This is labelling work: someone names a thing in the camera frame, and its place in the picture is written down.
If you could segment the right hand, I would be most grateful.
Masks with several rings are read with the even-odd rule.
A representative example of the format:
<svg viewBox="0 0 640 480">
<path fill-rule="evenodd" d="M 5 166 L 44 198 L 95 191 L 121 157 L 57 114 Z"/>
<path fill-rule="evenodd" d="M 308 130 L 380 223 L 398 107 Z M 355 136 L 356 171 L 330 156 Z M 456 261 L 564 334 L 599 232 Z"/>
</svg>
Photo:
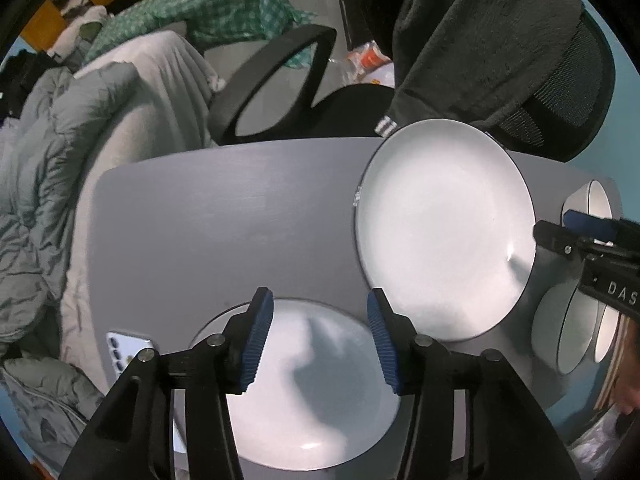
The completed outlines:
<svg viewBox="0 0 640 480">
<path fill-rule="evenodd" d="M 627 356 L 620 364 L 614 386 L 614 403 L 625 415 L 638 410 L 640 405 L 640 366 L 634 356 Z"/>
</svg>

